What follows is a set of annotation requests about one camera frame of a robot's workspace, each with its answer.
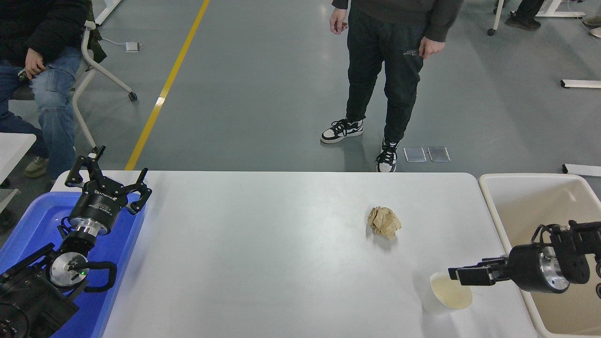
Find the gray floor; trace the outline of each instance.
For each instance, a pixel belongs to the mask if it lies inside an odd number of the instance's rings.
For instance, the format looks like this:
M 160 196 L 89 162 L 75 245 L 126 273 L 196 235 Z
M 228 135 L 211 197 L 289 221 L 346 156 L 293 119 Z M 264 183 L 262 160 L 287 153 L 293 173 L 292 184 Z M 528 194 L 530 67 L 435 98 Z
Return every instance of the gray floor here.
M 94 3 L 100 11 L 102 1 Z M 541 18 L 536 32 L 501 23 L 489 37 L 493 3 L 466 1 L 446 49 L 426 61 L 402 141 L 446 146 L 451 162 L 401 158 L 398 170 L 479 177 L 601 165 L 601 91 L 560 87 L 562 79 L 601 80 L 601 39 L 578 20 L 560 18 Z M 134 89 L 137 102 L 100 75 L 80 101 L 96 141 L 107 146 L 103 169 L 125 167 L 201 5 L 123 0 L 100 28 L 110 40 L 143 44 L 140 53 L 125 53 L 103 42 L 109 54 L 103 66 Z M 517 5 L 513 0 L 504 11 Z M 598 5 L 570 4 L 591 15 Z M 329 32 L 331 11 L 325 0 L 211 1 L 136 168 L 373 171 L 385 119 L 383 76 L 365 133 L 334 145 L 319 141 L 344 116 L 348 89 L 346 39 Z M 31 103 L 11 108 L 37 119 Z M 81 134 L 76 147 L 87 149 Z M 30 160 L 10 176 L 23 191 L 9 205 L 19 215 L 47 188 L 43 177 L 22 178 Z M 599 196 L 601 179 L 587 181 Z

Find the robotic arm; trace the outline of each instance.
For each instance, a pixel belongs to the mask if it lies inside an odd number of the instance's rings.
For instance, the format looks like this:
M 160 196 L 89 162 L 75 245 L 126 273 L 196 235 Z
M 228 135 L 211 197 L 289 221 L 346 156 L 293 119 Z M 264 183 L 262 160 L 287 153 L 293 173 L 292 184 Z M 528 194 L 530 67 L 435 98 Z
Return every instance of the robotic arm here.
M 57 226 L 60 247 L 55 251 L 54 244 L 47 244 L 0 275 L 0 338 L 50 337 L 79 310 L 73 300 L 81 292 L 104 292 L 115 284 L 115 263 L 89 262 L 88 253 L 97 236 L 111 232 L 122 208 L 137 214 L 152 190 L 143 182 L 147 168 L 128 186 L 104 176 L 98 166 L 104 149 L 79 156 L 69 172 L 65 185 L 82 188 L 82 195 Z M 79 174 L 84 167 L 90 175 L 85 183 Z M 132 192 L 139 192 L 140 198 L 128 203 Z M 104 286 L 88 286 L 86 276 L 94 269 L 109 271 Z
M 549 233 L 551 243 L 543 242 L 544 232 Z M 586 254 L 595 255 L 596 272 L 601 278 L 601 222 L 540 225 L 530 244 L 513 247 L 508 256 L 485 258 L 474 266 L 449 268 L 448 272 L 462 285 L 490 286 L 513 280 L 525 291 L 563 293 L 570 283 L 588 282 Z M 596 293 L 601 298 L 601 283 Z

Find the gray sweatshirt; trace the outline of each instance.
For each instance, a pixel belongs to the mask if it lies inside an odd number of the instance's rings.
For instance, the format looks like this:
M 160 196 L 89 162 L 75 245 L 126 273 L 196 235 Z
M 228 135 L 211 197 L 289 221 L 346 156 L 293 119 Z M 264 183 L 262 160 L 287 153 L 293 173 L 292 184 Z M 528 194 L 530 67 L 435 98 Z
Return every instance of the gray sweatshirt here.
M 455 22 L 463 0 L 353 0 L 363 13 L 390 23 L 427 25 L 426 37 L 444 42 Z M 333 0 L 332 5 L 348 9 L 349 0 Z

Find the blue plastic bin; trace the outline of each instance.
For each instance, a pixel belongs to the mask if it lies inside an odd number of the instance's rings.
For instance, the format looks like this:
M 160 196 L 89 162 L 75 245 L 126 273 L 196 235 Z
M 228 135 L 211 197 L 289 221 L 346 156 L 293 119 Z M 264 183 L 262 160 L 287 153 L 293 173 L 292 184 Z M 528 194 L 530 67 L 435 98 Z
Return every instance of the blue plastic bin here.
M 57 250 L 62 238 L 56 226 L 60 225 L 63 217 L 71 213 L 80 196 L 81 193 L 78 192 L 48 192 L 35 199 L 0 250 L 0 273 L 48 243 L 53 243 L 54 250 Z M 139 195 L 131 194 L 128 197 L 136 200 Z M 102 336 L 143 220 L 144 210 L 136 215 L 122 210 L 112 232 L 106 236 L 98 236 L 88 260 L 114 262 L 117 265 L 115 286 L 107 292 L 84 292 L 79 295 L 75 299 L 79 311 L 52 336 L 53 338 Z M 102 286 L 106 284 L 107 277 L 106 271 L 91 270 L 87 278 L 90 286 Z

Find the yellow floor line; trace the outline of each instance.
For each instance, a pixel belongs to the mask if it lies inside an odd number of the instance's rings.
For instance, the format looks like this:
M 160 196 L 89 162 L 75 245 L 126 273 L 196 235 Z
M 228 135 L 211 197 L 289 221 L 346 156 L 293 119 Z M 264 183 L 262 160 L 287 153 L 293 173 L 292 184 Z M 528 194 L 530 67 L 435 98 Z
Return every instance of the yellow floor line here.
M 136 166 L 136 163 L 138 162 L 138 159 L 140 158 L 140 154 L 142 153 L 142 149 L 146 145 L 148 136 L 150 135 L 150 132 L 152 131 L 152 128 L 154 127 L 154 123 L 156 122 L 156 119 L 159 116 L 160 110 L 161 110 L 161 108 L 163 108 L 163 103 L 165 103 L 165 99 L 167 98 L 167 95 L 169 94 L 171 85 L 173 84 L 173 81 L 175 80 L 177 73 L 180 71 L 182 62 L 183 62 L 184 58 L 186 57 L 188 48 L 190 47 L 190 44 L 192 43 L 192 39 L 194 39 L 194 35 L 196 34 L 198 25 L 200 25 L 200 21 L 203 19 L 204 12 L 207 10 L 207 6 L 209 5 L 209 2 L 210 2 L 210 0 L 204 0 L 203 6 L 200 8 L 200 11 L 198 12 L 198 15 L 196 16 L 196 20 L 194 20 L 194 24 L 192 25 L 192 28 L 190 28 L 188 37 L 186 37 L 186 41 L 184 42 L 184 45 L 182 46 L 182 49 L 180 50 L 180 54 L 178 55 L 177 60 L 175 61 L 175 64 L 173 65 L 173 68 L 171 69 L 171 73 L 169 73 L 169 77 L 167 77 L 167 81 L 165 82 L 165 85 L 163 86 L 163 90 L 160 92 L 160 96 L 156 100 L 156 103 L 154 104 L 154 108 L 152 109 L 152 113 L 150 114 L 150 117 L 148 118 L 148 121 L 146 122 L 146 125 L 144 126 L 144 130 L 142 130 L 142 134 L 140 135 L 140 138 L 138 139 L 136 146 L 133 148 L 133 152 L 132 152 L 131 156 L 129 156 L 129 161 L 127 162 L 127 165 L 125 166 L 125 170 L 133 170 L 133 168 Z

